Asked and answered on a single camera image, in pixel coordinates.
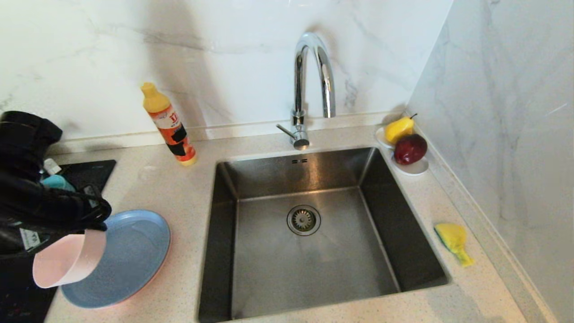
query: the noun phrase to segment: speckled countertop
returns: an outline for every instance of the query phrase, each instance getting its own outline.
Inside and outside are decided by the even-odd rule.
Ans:
[[[374,138],[376,129],[364,126],[309,132],[312,146],[306,152],[379,147]],[[198,161],[187,168],[177,164],[164,145],[54,156],[59,163],[117,160],[104,191],[114,213],[130,209],[160,213],[171,228],[172,247],[155,280],[127,301],[87,310],[70,304],[58,291],[46,323],[197,321],[215,164],[226,159],[291,155],[297,151],[284,134],[199,141],[194,146]],[[381,149],[389,163],[389,152]],[[464,225],[464,220],[433,173],[406,176],[393,167],[391,170],[448,271],[449,284],[238,321],[526,322],[474,235],[469,234],[467,251],[476,264],[462,268],[434,233],[435,223]]]

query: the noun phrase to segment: red apple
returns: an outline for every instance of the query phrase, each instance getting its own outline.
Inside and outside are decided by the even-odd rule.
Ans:
[[[418,134],[404,136],[395,145],[394,157],[401,165],[416,163],[426,154],[426,140]]]

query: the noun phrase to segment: orange bottle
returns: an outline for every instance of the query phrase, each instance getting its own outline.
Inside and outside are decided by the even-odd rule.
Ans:
[[[143,108],[156,124],[169,150],[182,165],[194,164],[197,160],[195,149],[189,143],[187,132],[168,97],[159,93],[153,83],[144,83],[141,90],[145,97]]]

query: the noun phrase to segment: faucet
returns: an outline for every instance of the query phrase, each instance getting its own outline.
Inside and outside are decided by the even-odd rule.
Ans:
[[[323,93],[323,117],[332,118],[335,116],[335,83],[325,45],[316,34],[304,33],[299,42],[297,42],[295,50],[295,104],[291,111],[291,131],[277,124],[279,129],[289,135],[290,142],[297,150],[305,150],[309,147],[307,126],[305,126],[305,110],[301,106],[303,74],[305,72],[303,70],[303,58],[307,49],[313,52],[319,67],[321,91]]]

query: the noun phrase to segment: white dish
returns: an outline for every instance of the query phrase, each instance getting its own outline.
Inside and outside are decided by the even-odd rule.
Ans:
[[[377,141],[384,147],[394,149],[394,145],[388,142],[385,138],[385,127],[380,127],[379,130],[375,132],[375,138],[377,138]]]
[[[391,160],[393,161],[393,165],[397,168],[399,172],[409,176],[421,175],[429,168],[429,162],[426,159],[426,157],[423,157],[421,160],[417,161],[416,163],[412,163],[410,165],[401,165],[397,163],[397,161],[394,158],[394,154]]]

